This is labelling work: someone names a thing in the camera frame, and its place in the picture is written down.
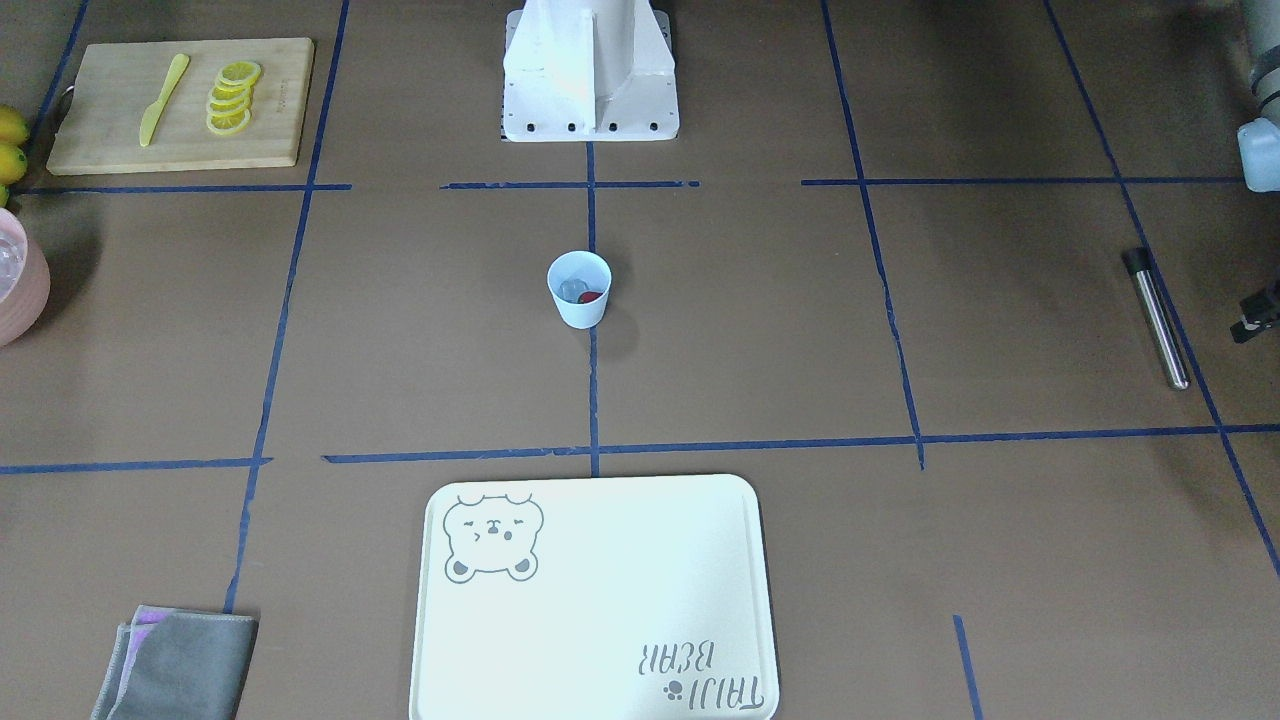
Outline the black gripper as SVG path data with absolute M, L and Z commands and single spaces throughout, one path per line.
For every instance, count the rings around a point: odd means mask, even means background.
M 1279 322 L 1279 296 L 1276 290 L 1261 290 L 1239 302 L 1240 318 L 1230 327 L 1231 338 L 1243 345 L 1271 329 Z

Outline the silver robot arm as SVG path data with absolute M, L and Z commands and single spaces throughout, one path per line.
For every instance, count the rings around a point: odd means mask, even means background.
M 1249 90 L 1257 117 L 1240 126 L 1236 142 L 1245 186 L 1254 193 L 1279 191 L 1279 3 L 1242 1 L 1251 54 Z M 1233 340 L 1243 345 L 1271 329 L 1279 319 L 1279 279 L 1239 302 Z

